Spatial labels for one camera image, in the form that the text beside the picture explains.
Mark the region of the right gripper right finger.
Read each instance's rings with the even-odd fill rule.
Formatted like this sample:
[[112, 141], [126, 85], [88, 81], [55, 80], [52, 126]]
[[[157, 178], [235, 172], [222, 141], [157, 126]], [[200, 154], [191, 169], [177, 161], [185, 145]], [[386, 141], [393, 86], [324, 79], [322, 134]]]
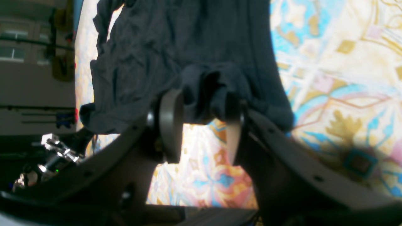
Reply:
[[399, 226], [401, 201], [334, 173], [301, 151], [268, 118], [228, 94], [230, 162], [251, 177], [266, 226]]

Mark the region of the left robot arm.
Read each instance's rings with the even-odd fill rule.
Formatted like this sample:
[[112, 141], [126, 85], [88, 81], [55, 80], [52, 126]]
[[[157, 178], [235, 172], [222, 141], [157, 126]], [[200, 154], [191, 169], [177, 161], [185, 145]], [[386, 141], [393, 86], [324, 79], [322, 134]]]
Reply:
[[25, 165], [11, 191], [17, 192], [42, 183], [62, 170], [79, 165], [85, 160], [86, 148], [94, 136], [94, 133], [85, 128], [66, 137], [53, 133], [43, 135], [41, 145], [46, 149], [45, 158], [38, 163]]

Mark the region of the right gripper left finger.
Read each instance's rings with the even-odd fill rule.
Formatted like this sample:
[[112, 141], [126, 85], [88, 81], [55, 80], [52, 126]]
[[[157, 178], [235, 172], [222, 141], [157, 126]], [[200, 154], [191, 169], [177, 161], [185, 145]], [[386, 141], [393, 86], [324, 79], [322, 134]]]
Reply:
[[1, 192], [3, 226], [137, 226], [158, 164], [179, 163], [183, 95], [170, 90], [83, 163], [18, 193]]

